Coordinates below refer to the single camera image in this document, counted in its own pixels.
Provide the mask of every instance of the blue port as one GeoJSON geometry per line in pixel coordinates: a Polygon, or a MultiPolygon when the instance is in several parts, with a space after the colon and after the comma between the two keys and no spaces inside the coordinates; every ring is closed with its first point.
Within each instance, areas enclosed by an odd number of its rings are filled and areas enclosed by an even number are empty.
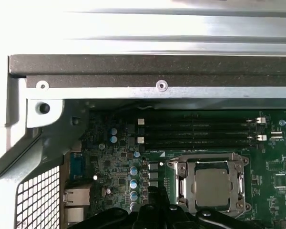
{"type": "Polygon", "coordinates": [[[84,157],[81,153],[70,155],[70,180],[79,180],[84,176],[84,157]]]}

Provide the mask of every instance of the cpu socket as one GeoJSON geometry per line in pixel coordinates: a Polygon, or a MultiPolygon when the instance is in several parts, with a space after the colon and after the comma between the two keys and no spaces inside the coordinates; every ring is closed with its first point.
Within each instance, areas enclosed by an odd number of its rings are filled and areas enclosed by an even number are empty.
{"type": "Polygon", "coordinates": [[[247,157],[236,153],[180,155],[167,162],[176,173],[177,204],[195,214],[213,208],[231,217],[251,210],[245,202],[247,157]]]}

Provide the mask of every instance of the metal grille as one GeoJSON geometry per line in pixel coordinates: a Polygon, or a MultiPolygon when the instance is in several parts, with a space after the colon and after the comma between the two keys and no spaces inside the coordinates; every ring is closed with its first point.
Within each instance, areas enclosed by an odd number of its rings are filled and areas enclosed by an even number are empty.
{"type": "Polygon", "coordinates": [[[19,185],[17,229],[59,228],[59,167],[19,185]]]}

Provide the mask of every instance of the motherboard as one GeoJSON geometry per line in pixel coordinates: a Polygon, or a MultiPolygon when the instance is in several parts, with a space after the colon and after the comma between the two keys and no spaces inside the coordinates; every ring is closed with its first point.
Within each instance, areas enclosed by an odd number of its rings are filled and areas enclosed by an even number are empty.
{"type": "Polygon", "coordinates": [[[286,228],[285,110],[91,112],[81,141],[70,184],[92,184],[87,217],[130,212],[164,186],[192,214],[214,208],[286,228]]]}

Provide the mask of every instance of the green circuit board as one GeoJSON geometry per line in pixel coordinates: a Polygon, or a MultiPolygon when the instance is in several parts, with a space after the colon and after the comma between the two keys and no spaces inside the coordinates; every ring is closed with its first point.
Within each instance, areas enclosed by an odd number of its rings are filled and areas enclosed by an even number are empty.
{"type": "MultiPolygon", "coordinates": [[[[233,142],[234,137],[222,137],[233,142]]],[[[120,207],[130,211],[130,193],[136,191],[138,204],[146,204],[147,187],[152,185],[146,171],[150,163],[157,164],[158,186],[165,186],[170,202],[176,203],[175,171],[167,161],[182,154],[232,153],[249,158],[245,166],[245,199],[252,208],[239,217],[241,220],[259,220],[269,228],[286,228],[286,111],[285,110],[227,110],[227,111],[128,111],[112,115],[109,112],[91,112],[89,126],[82,136],[82,151],[71,154],[70,182],[92,182],[91,205],[88,216],[120,207]],[[266,123],[255,125],[254,134],[267,137],[265,141],[254,141],[246,147],[242,144],[226,147],[225,144],[211,148],[162,148],[141,147],[138,119],[152,118],[159,122],[186,118],[203,118],[234,122],[237,119],[251,120],[264,117],[266,123]],[[136,167],[138,174],[132,176],[130,168],[136,167]],[[135,180],[136,189],[130,188],[135,180]]]]}

